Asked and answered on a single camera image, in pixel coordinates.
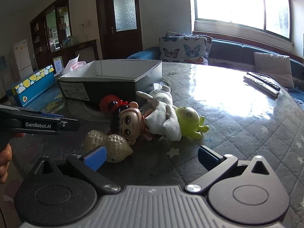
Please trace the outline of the person's left hand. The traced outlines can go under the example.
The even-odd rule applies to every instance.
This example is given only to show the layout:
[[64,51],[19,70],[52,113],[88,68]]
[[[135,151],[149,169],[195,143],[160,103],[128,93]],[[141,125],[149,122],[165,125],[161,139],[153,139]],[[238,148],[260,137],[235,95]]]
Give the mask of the person's left hand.
[[4,184],[8,178],[8,168],[12,160],[12,149],[8,143],[0,154],[0,183]]

